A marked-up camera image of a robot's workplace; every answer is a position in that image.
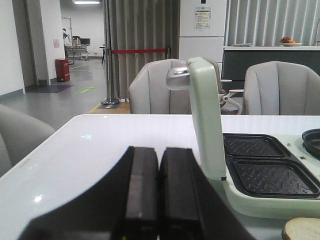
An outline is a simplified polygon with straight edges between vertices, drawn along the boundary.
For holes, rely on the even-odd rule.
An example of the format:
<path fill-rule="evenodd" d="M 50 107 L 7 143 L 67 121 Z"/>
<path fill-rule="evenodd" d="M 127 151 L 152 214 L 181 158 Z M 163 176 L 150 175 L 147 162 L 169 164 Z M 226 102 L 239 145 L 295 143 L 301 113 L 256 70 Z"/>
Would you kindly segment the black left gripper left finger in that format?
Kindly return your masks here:
<path fill-rule="evenodd" d="M 32 219 L 20 240 L 155 240 L 158 159 L 130 146 L 114 167 L 66 204 Z"/>

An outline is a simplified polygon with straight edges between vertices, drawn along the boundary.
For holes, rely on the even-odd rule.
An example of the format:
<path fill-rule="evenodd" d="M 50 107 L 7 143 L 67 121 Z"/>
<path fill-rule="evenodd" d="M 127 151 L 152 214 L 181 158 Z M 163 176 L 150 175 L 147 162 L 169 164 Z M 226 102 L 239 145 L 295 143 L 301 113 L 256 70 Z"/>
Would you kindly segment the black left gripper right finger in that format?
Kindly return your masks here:
<path fill-rule="evenodd" d="M 160 239 L 252 240 L 189 148 L 168 147 L 159 170 Z"/>

